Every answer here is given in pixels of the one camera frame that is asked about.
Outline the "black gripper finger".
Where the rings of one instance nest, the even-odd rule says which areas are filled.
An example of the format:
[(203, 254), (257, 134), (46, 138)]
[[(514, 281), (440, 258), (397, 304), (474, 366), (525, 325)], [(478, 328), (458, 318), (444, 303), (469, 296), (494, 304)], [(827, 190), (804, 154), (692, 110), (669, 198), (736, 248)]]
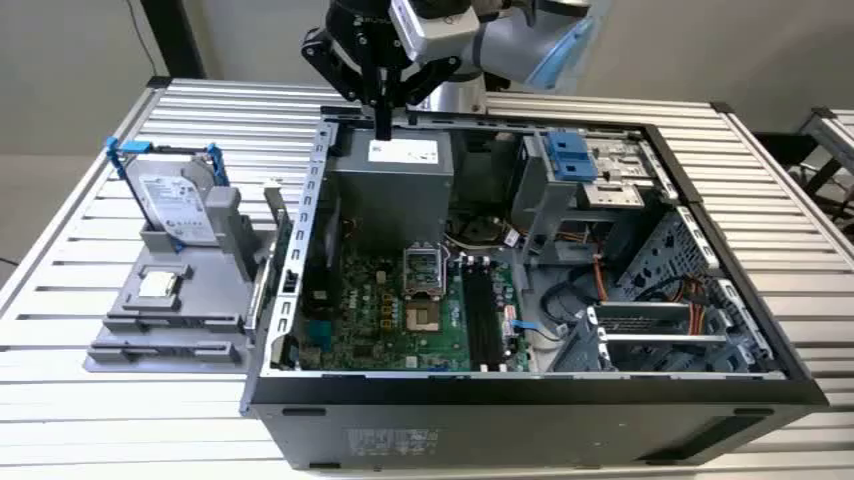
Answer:
[(385, 81), (385, 139), (393, 138), (394, 110), (420, 104), (440, 85), (450, 79), (462, 65), (458, 56), (429, 61), (408, 78), (401, 68), (390, 68)]
[(376, 139), (386, 139), (386, 97), (384, 95), (382, 70), (373, 56), (368, 35), (357, 30), (356, 70), (336, 51), (336, 41), (326, 29), (311, 29), (302, 43), (302, 55), (342, 97), (360, 101), (373, 109)]

